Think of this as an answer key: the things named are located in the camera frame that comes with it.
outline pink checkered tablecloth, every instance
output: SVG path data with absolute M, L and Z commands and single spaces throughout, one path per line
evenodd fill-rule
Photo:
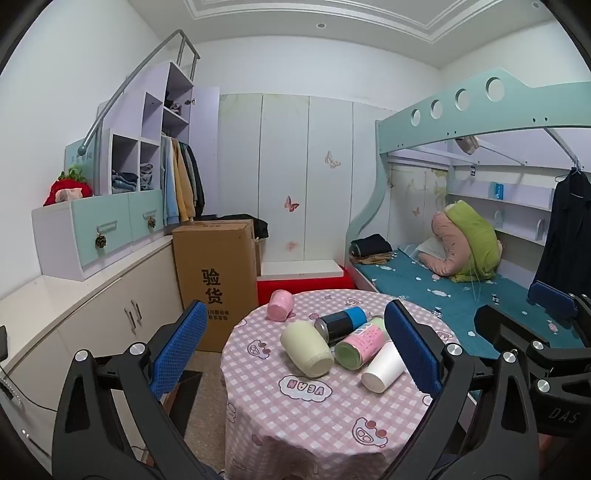
M 286 324 L 313 322 L 351 306 L 368 317 L 383 315 L 394 299 L 362 290 L 317 290 L 295 295 L 285 323 L 254 310 L 230 335 L 222 354 L 228 390 L 226 475 L 231 480 L 377 479 L 400 453 L 431 398 L 403 373 L 383 394 L 356 372 L 335 364 L 323 377 L 304 377 L 281 347 Z M 457 342 L 435 315 L 404 301 L 416 321 L 430 325 L 446 343 Z

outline pillow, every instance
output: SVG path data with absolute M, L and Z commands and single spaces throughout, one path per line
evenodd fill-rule
M 501 252 L 493 226 L 463 200 L 448 206 L 446 215 L 468 240 L 474 260 L 474 269 L 468 273 L 462 271 L 452 280 L 488 280 L 494 277 Z
M 433 215 L 431 230 L 443 242 L 446 259 L 439 260 L 421 252 L 418 255 L 420 261 L 429 270 L 442 277 L 460 272 L 470 260 L 470 245 L 464 234 L 443 212 Z

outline light blue drawer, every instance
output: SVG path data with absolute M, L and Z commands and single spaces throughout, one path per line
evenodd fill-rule
M 74 235 L 82 267 L 131 243 L 128 195 L 118 193 L 72 202 Z M 95 244 L 98 233 L 106 237 L 103 248 Z
M 162 213 L 162 190 L 146 190 L 130 193 L 129 219 L 131 221 L 131 238 L 139 240 L 164 227 Z M 150 218 L 155 220 L 155 226 L 150 227 Z

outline cable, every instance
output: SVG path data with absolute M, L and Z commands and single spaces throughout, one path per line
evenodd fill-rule
M 42 408 L 43 410 L 49 410 L 49 411 L 52 411 L 53 413 L 57 413 L 57 410 L 54 410 L 53 408 L 49 408 L 49 407 L 44 407 L 43 405 L 39 405 L 39 403 L 34 402 L 29 397 L 27 397 L 25 395 L 25 392 L 23 392 L 20 389 L 20 387 L 14 382 L 14 380 L 8 376 L 8 374 L 6 373 L 6 370 L 4 370 L 2 368 L 2 365 L 0 365 L 0 370 L 2 370 L 2 372 L 4 372 L 4 377 L 7 378 L 7 379 L 9 379 L 12 382 L 12 384 L 17 388 L 17 390 L 22 394 L 22 396 L 25 397 L 29 402 L 31 402 L 33 405 L 36 405 L 39 408 Z

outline cardboard box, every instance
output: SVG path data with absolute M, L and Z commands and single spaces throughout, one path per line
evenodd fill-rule
M 183 306 L 207 306 L 198 350 L 221 352 L 234 326 L 258 307 L 252 220 L 195 222 L 173 230 Z

